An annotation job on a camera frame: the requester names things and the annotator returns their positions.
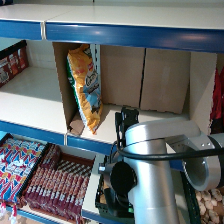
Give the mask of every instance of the cardboard divider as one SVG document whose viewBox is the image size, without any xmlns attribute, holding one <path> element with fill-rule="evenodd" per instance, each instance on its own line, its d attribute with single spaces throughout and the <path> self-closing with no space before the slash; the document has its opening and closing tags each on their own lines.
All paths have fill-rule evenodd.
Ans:
<svg viewBox="0 0 224 224">
<path fill-rule="evenodd" d="M 144 48 L 103 45 L 100 59 L 103 103 L 139 107 Z"/>
<path fill-rule="evenodd" d="M 190 52 L 147 49 L 141 109 L 181 114 L 190 78 Z"/>
<path fill-rule="evenodd" d="M 68 51 L 76 49 L 80 44 L 53 42 L 59 87 L 65 113 L 67 127 L 70 125 L 75 113 L 78 111 L 72 87 L 68 81 L 66 59 Z"/>
<path fill-rule="evenodd" d="M 217 54 L 191 53 L 190 66 L 190 119 L 201 131 L 210 133 L 210 113 L 214 90 Z"/>
</svg>

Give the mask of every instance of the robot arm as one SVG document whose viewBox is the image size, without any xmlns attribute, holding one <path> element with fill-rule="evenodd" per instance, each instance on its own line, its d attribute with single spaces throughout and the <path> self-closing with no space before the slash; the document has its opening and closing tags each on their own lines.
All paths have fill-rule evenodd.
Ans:
<svg viewBox="0 0 224 224">
<path fill-rule="evenodd" d="M 125 189 L 129 202 L 134 207 L 135 223 L 149 223 L 149 220 L 153 220 L 154 224 L 179 223 L 168 162 L 172 157 L 167 154 L 166 143 L 177 152 L 176 155 L 184 156 L 185 174 L 192 186 L 197 190 L 206 190 L 220 185 L 221 160 L 218 156 L 198 156 L 203 156 L 205 149 L 211 152 L 210 155 L 214 155 L 215 150 L 222 147 L 223 138 L 204 135 L 193 121 L 178 118 L 138 123 L 136 111 L 134 115 L 130 111 L 122 111 L 121 115 L 117 116 L 122 117 L 120 120 L 123 120 L 123 123 L 116 122 L 122 133 L 122 138 L 118 135 L 117 140 L 118 155 L 130 169 L 121 172 L 114 160 L 108 165 L 110 169 L 105 167 L 105 171 L 109 172 L 101 170 L 101 173 L 105 174 L 106 183 L 115 191 L 119 191 L 116 180 L 122 182 L 128 176 L 126 173 L 131 176 L 133 172 L 133 179 L 136 180 L 128 181 L 130 187 Z"/>
</svg>

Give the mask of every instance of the gray robot arm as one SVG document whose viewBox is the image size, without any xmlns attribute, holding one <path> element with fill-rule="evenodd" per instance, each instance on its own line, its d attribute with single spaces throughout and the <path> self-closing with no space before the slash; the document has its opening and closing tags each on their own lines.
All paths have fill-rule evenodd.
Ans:
<svg viewBox="0 0 224 224">
<path fill-rule="evenodd" d="M 192 154 L 194 150 L 215 149 L 222 145 L 223 135 L 209 138 L 189 120 L 165 119 L 131 126 L 126 131 L 125 152 L 150 155 L 167 153 L 166 143 L 174 151 Z M 168 161 L 142 161 L 125 158 L 135 171 L 138 184 L 128 193 L 134 205 L 136 223 L 179 223 L 173 183 Z M 216 188 L 221 179 L 218 156 L 183 161 L 185 174 L 197 190 Z"/>
</svg>

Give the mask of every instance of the white shelf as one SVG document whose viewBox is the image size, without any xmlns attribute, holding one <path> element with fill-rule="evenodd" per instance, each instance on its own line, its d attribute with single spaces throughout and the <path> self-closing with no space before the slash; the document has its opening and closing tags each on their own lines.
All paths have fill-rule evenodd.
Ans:
<svg viewBox="0 0 224 224">
<path fill-rule="evenodd" d="M 96 190 L 98 188 L 99 179 L 100 179 L 100 174 L 98 174 L 98 167 L 99 167 L 99 163 L 102 163 L 103 160 L 104 160 L 104 155 L 97 154 L 95 158 L 95 163 L 92 169 L 92 174 L 90 177 L 88 189 L 86 191 L 85 200 L 82 207 L 82 210 L 90 214 L 92 213 L 93 215 L 97 217 L 100 216 L 99 210 L 95 207 Z M 174 192 L 175 192 L 180 224 L 190 224 L 188 208 L 187 208 L 187 203 L 185 200 L 185 194 L 183 191 L 183 184 L 182 184 L 180 173 L 173 170 L 171 170 L 171 173 L 173 178 Z"/>
<path fill-rule="evenodd" d="M 67 132 L 57 73 L 53 69 L 25 69 L 0 88 L 0 105 L 1 121 L 54 133 Z"/>
<path fill-rule="evenodd" d="M 0 7 L 0 20 L 43 23 L 68 11 L 71 7 L 66 5 L 15 4 Z"/>
<path fill-rule="evenodd" d="M 224 5 L 199 3 L 94 3 L 48 22 L 223 29 Z"/>
<path fill-rule="evenodd" d="M 115 113 L 121 112 L 121 106 L 116 105 L 103 105 L 103 112 L 101 115 L 101 124 L 96 131 L 96 134 L 93 135 L 87 128 L 83 130 L 81 138 L 88 139 L 91 141 L 98 141 L 103 143 L 112 144 L 116 139 L 116 130 L 115 130 Z M 166 118 L 188 118 L 186 113 L 177 115 L 174 113 L 162 113 L 156 111 L 141 111 L 139 110 L 139 123 L 145 121 L 166 119 Z"/>
</svg>

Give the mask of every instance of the snack bag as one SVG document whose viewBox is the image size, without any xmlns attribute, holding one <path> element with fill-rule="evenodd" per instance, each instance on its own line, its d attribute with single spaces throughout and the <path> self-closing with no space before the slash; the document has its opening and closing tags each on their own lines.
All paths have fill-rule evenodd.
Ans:
<svg viewBox="0 0 224 224">
<path fill-rule="evenodd" d="M 74 89 L 82 121 L 95 133 L 102 113 L 101 91 L 88 44 L 70 50 L 67 57 L 68 79 Z"/>
</svg>

